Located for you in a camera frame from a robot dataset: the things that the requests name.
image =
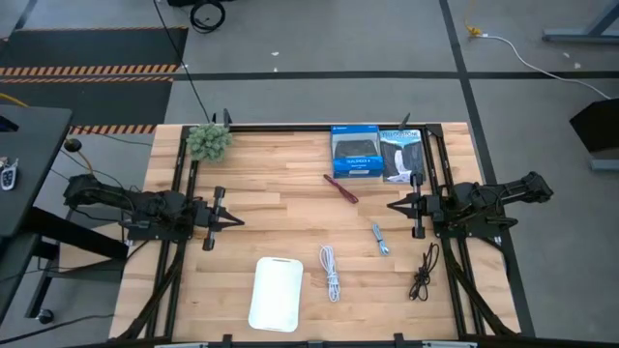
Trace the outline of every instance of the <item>wooden table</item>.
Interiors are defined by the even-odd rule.
[[[442,127],[454,181],[481,181],[467,125]],[[145,190],[170,189],[181,129],[158,126]],[[360,199],[352,205],[322,178],[332,171],[327,131],[233,136],[224,162],[200,164],[195,195],[207,199],[214,186],[227,188],[223,205],[246,225],[219,233],[209,252],[202,250],[204,230],[195,230],[185,256],[174,341],[221,341],[223,334],[233,334],[235,341],[391,340],[394,333],[403,333],[405,339],[457,338],[442,255],[431,274],[429,299],[408,299],[423,252],[430,242],[438,242],[429,221],[427,237],[413,240],[413,220],[386,207],[409,193],[410,186],[385,185],[382,178],[340,180]],[[438,157],[434,142],[432,146]],[[189,162],[185,160],[182,192]],[[423,189],[429,192],[429,185]],[[373,222],[380,225],[391,255],[380,255]],[[335,304],[327,295],[320,245],[335,249],[341,283],[341,300]],[[479,292],[509,328],[519,331],[501,254],[473,239],[468,246]],[[160,243],[151,242],[127,264],[110,336],[124,331],[150,297],[159,251]],[[254,330],[248,323],[253,273],[263,256],[298,259],[304,265],[300,322],[294,333]],[[472,333],[469,302],[463,291],[460,294]],[[158,334],[166,305],[163,299]]]

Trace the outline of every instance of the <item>hazard tape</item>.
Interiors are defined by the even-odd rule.
[[[149,76],[149,77],[90,77],[90,78],[6,78],[0,79],[0,83],[93,83],[93,82],[148,82],[168,81],[173,82],[172,77]]]
[[[171,26],[167,29],[187,29],[184,25]],[[19,29],[16,32],[30,32],[30,31],[96,31],[96,30],[164,30],[163,27],[115,27],[115,28],[27,28]]]
[[[11,67],[0,68],[0,76],[60,76],[124,73],[174,73],[176,64],[91,66],[91,67]]]
[[[69,134],[151,134],[157,125],[71,126]]]

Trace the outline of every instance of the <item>green plant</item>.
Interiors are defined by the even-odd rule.
[[[192,160],[221,161],[225,148],[231,143],[229,130],[212,123],[192,127],[187,138]]]

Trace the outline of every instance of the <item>black desk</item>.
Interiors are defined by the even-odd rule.
[[[72,113],[67,109],[0,105],[0,115],[19,126],[16,132],[0,132],[0,157],[19,159],[17,182],[10,191],[0,190],[0,324],[21,282],[30,258],[53,260],[58,245],[43,237],[117,260],[127,258],[127,247],[106,236],[33,207],[45,177],[69,131]],[[36,317],[51,276],[44,273],[26,313]]]

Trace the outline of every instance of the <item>concrete floor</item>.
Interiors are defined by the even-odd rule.
[[[0,4],[0,38],[10,34],[26,3],[5,0]],[[619,70],[619,46],[540,40],[545,27],[586,25],[608,1],[477,3],[471,23],[511,40],[534,65],[563,72]],[[527,71],[505,44],[469,42],[462,26],[467,4],[466,0],[449,1],[467,70]],[[170,9],[165,2],[160,6],[168,25],[189,25],[181,10]],[[279,72],[456,71],[438,2],[238,0],[225,6],[228,20],[220,31],[207,36],[190,31],[185,60],[192,73],[262,73],[274,68]],[[25,24],[27,28],[153,25],[160,24],[149,0],[38,0]],[[587,82],[619,96],[617,80]],[[619,174],[591,172],[588,154],[568,124],[599,96],[554,80],[473,80],[471,84],[498,181],[535,170],[555,191],[544,205],[508,209],[519,220],[512,235],[537,336],[619,342],[614,325],[619,300],[609,290],[619,285],[619,217],[613,209]],[[195,86],[209,112],[227,107],[237,123],[398,121],[407,112],[411,121],[469,121],[456,79],[197,81]],[[165,121],[201,120],[189,83],[174,82]],[[126,187],[141,187],[148,148],[96,135],[80,140],[96,169]],[[118,163],[119,154],[125,164],[112,164]],[[63,155],[54,169],[67,176],[81,172]],[[64,185],[64,179],[50,174],[37,205],[63,217]],[[28,275],[23,281],[0,337],[41,327],[22,318],[36,279]],[[44,306],[55,311],[57,322],[107,314],[114,310],[117,290],[115,283],[54,280]],[[106,339],[109,323],[83,322],[9,346],[99,342]]]

